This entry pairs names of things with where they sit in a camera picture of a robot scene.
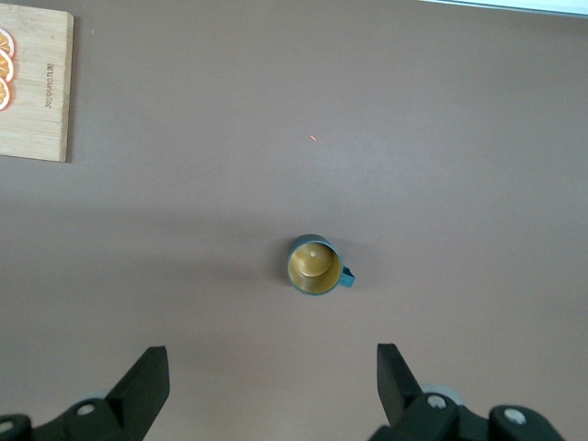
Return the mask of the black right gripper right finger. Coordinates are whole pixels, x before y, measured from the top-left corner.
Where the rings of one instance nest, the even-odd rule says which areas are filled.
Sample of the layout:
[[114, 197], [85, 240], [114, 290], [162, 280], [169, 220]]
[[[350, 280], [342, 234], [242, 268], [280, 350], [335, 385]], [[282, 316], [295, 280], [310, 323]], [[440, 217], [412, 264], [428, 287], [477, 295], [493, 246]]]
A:
[[388, 423], [373, 440], [561, 440], [542, 414], [518, 405], [481, 417], [443, 391], [424, 390], [398, 346], [377, 346], [378, 394]]

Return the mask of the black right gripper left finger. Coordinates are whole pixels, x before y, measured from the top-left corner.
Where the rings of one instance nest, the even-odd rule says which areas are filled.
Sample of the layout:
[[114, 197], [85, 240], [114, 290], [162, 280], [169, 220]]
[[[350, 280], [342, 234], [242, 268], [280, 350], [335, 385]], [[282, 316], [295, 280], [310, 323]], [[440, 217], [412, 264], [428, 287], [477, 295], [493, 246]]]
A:
[[33, 426], [23, 413], [1, 416], [3, 440], [143, 440], [169, 396], [163, 346], [151, 346], [104, 397], [86, 398]]

